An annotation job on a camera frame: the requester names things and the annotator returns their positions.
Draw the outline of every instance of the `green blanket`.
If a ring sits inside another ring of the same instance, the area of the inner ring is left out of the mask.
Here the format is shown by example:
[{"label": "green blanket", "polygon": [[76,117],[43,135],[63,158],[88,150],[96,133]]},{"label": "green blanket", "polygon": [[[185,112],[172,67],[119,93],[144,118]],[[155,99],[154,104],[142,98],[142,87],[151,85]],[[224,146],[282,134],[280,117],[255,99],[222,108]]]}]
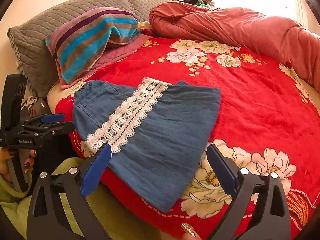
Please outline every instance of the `green blanket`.
[{"label": "green blanket", "polygon": [[[78,166],[82,162],[83,160],[80,158],[67,159],[55,170],[53,175],[65,173],[70,167]],[[0,177],[0,200],[2,201],[0,205],[15,228],[26,238],[31,197],[18,202],[17,199],[25,194],[13,193],[11,188],[9,191],[12,194],[9,194],[8,190],[5,190],[8,189],[7,186],[6,182]],[[82,236],[65,194],[60,194],[60,197],[72,230]],[[124,208],[105,186],[98,185],[95,192],[87,197],[87,201],[97,219],[113,240],[161,240],[160,232],[157,229]]]}]

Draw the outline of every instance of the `white lace trim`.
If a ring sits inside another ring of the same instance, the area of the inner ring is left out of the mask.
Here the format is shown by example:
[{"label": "white lace trim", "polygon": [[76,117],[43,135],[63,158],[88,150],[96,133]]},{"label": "white lace trim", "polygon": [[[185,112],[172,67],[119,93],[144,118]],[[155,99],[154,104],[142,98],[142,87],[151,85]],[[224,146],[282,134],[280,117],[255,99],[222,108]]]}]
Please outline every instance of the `white lace trim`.
[{"label": "white lace trim", "polygon": [[112,153],[120,152],[120,146],[128,143],[128,138],[134,135],[134,128],[141,125],[141,120],[147,117],[147,112],[152,110],[157,98],[162,97],[169,83],[145,77],[142,84],[117,107],[109,120],[102,124],[94,134],[89,134],[85,144],[89,150],[96,153],[100,146],[107,142]]}]

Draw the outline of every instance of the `hand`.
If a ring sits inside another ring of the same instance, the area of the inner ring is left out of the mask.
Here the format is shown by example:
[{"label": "hand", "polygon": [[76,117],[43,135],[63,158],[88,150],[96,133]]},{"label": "hand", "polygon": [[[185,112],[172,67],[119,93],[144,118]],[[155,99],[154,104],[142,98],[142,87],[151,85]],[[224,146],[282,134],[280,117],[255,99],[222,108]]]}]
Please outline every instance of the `hand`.
[{"label": "hand", "polygon": [[[0,175],[8,182],[12,182],[11,176],[9,174],[9,169],[7,165],[7,160],[12,158],[12,153],[9,152],[7,147],[2,147],[0,149]],[[30,157],[24,163],[24,172],[31,172],[33,170],[33,164],[35,163],[33,158],[36,157],[36,151],[30,150]]]},{"label": "hand", "polygon": [[195,229],[191,225],[183,223],[181,227],[186,232],[183,235],[182,240],[201,240],[200,236],[195,232]]}]

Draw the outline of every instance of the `pink comforter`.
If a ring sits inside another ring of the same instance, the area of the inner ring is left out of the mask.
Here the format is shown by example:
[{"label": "pink comforter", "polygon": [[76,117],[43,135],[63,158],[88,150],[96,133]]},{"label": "pink comforter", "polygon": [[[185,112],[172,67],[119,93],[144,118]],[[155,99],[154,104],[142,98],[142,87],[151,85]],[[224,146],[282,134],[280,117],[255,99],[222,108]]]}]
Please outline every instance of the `pink comforter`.
[{"label": "pink comforter", "polygon": [[149,19],[162,37],[214,40],[265,54],[293,67],[320,93],[320,38],[296,21],[245,8],[211,11],[182,2],[155,6]]}]

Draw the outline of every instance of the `white flower print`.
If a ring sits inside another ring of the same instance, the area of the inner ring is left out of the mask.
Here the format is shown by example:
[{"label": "white flower print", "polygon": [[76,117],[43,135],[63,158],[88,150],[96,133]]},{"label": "white flower print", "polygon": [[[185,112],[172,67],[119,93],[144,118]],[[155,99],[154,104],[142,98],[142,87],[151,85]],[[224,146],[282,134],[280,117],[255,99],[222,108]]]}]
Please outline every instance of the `white flower print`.
[{"label": "white flower print", "polygon": [[[232,158],[239,167],[255,169],[250,153],[240,147],[228,148],[223,140],[216,139],[213,143],[225,157]],[[200,218],[212,217],[219,213],[224,203],[230,204],[232,198],[224,193],[207,160],[206,151],[202,154],[198,169],[181,198],[184,200],[181,210],[189,216],[197,215]]]},{"label": "white flower print", "polygon": [[195,49],[197,48],[197,44],[195,41],[191,40],[179,40],[170,45],[172,49]]},{"label": "white flower print", "polygon": [[198,62],[199,58],[207,54],[199,51],[198,49],[177,49],[176,52],[169,52],[167,54],[167,60],[170,60],[172,63],[179,62]]},{"label": "white flower print", "polygon": [[[289,164],[289,157],[284,152],[276,153],[274,149],[266,148],[264,150],[264,157],[259,153],[252,154],[252,162],[256,164],[256,172],[251,172],[258,175],[267,176],[271,172],[278,174],[285,195],[289,193],[291,189],[291,180],[288,179],[296,172],[296,166]],[[257,203],[258,194],[252,194],[251,201]]]},{"label": "white flower print", "polygon": [[296,83],[300,83],[301,82],[299,77],[297,76],[297,74],[293,70],[293,68],[287,68],[282,64],[279,65],[279,68],[281,69],[281,71],[283,73],[285,73],[287,76],[291,77]]},{"label": "white flower print", "polygon": [[296,74],[296,72],[294,71],[293,68],[288,68],[288,67],[285,67],[284,65],[282,64],[279,64],[279,68],[281,69],[281,71],[283,73],[285,73],[287,76],[291,77],[295,82],[296,82],[296,87],[297,89],[299,89],[301,91],[300,93],[300,96],[302,97],[302,101],[305,103],[305,104],[308,104],[308,100],[313,104],[314,102],[311,100],[311,98],[309,97],[309,94],[307,92],[307,90],[305,89],[305,87],[303,86],[300,78],[298,77],[298,75]]},{"label": "white flower print", "polygon": [[202,41],[197,43],[197,48],[204,50],[205,53],[230,53],[230,47],[217,41]]},{"label": "white flower print", "polygon": [[194,66],[195,64],[196,64],[195,62],[186,63],[186,66],[187,66],[187,67],[192,67],[192,66]]},{"label": "white flower print", "polygon": [[217,56],[216,60],[223,67],[239,67],[241,65],[241,61],[238,57],[231,57],[226,54]]},{"label": "white flower print", "polygon": [[68,96],[74,97],[75,93],[80,90],[83,85],[85,84],[84,81],[79,81],[77,84],[73,85],[71,88],[67,88],[63,91],[63,97],[62,98],[67,98]]},{"label": "white flower print", "polygon": [[196,65],[199,66],[199,67],[203,67],[204,63],[203,62],[196,62]]},{"label": "white flower print", "polygon": [[94,156],[94,153],[89,150],[89,148],[87,147],[87,145],[83,141],[80,142],[80,148],[81,148],[82,152],[84,153],[85,157]]},{"label": "white flower print", "polygon": [[[287,195],[291,189],[291,180],[288,179],[296,171],[296,166],[289,164],[289,157],[283,153],[276,153],[274,149],[266,148],[264,158],[259,153],[251,155],[240,147],[229,148],[221,139],[213,143],[223,156],[231,158],[239,168],[247,168],[252,174],[267,176],[271,172],[279,175]],[[252,194],[251,201],[257,202],[257,195]],[[209,218],[219,213],[223,204],[230,204],[232,198],[226,195],[206,157],[206,150],[202,154],[198,169],[183,195],[181,210],[189,216],[197,215],[200,218]]]},{"label": "white flower print", "polygon": [[201,58],[199,59],[200,62],[206,62],[207,60],[208,60],[208,58],[207,58],[206,56],[201,57]]},{"label": "white flower print", "polygon": [[230,46],[229,47],[230,49],[235,49],[236,51],[240,51],[241,47],[233,47],[233,46]]},{"label": "white flower print", "polygon": [[159,63],[163,63],[164,62],[164,57],[160,57],[157,59]]}]

